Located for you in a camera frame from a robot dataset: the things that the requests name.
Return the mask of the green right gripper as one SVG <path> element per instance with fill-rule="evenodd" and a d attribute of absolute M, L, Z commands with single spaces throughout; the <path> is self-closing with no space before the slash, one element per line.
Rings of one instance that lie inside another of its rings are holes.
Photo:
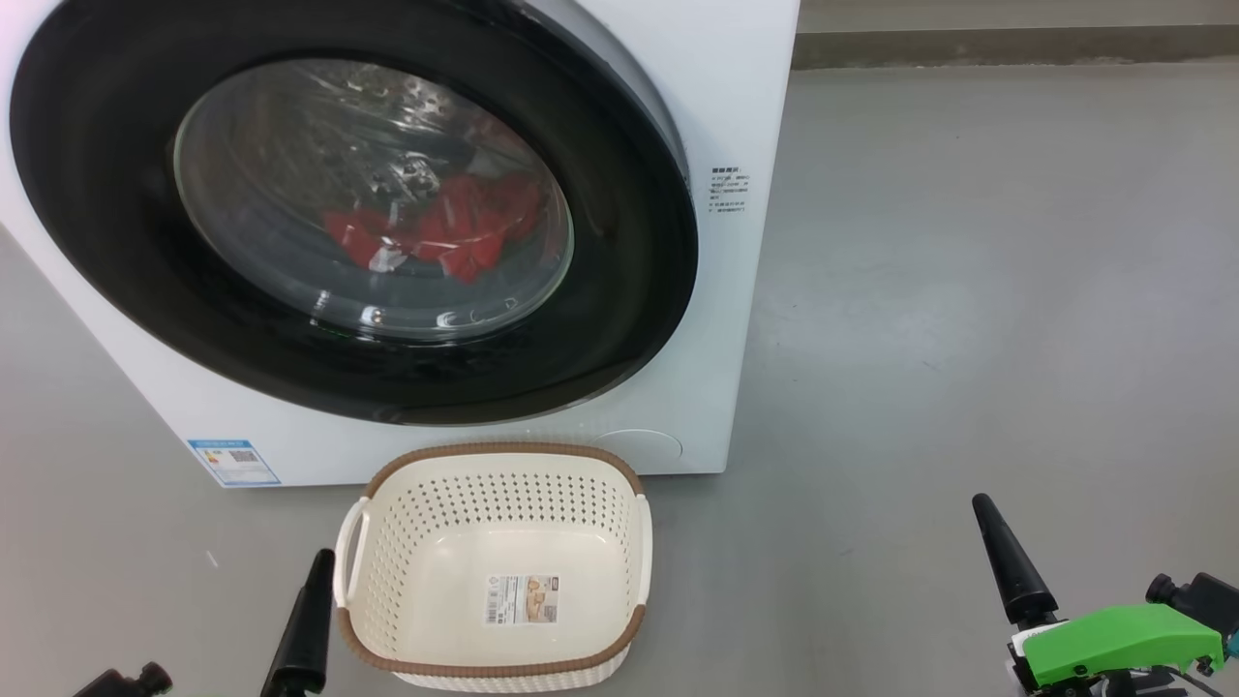
<path fill-rule="evenodd" d="M 1227 638 L 1171 605 L 1106 605 L 1059 621 L 1059 609 L 1040 569 L 987 494 L 973 511 L 1004 614 L 1018 625 L 1009 641 L 1006 672 L 1018 696 L 1085 696 L 1127 678 L 1168 675 L 1189 682 L 1227 661 Z"/>

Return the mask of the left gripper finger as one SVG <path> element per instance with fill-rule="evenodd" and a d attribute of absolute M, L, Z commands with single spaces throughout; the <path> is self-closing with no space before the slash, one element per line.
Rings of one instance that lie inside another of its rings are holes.
<path fill-rule="evenodd" d="M 321 695 L 326 685 L 333 610 L 335 552 L 318 550 L 292 600 L 292 610 L 274 654 L 261 696 Z"/>

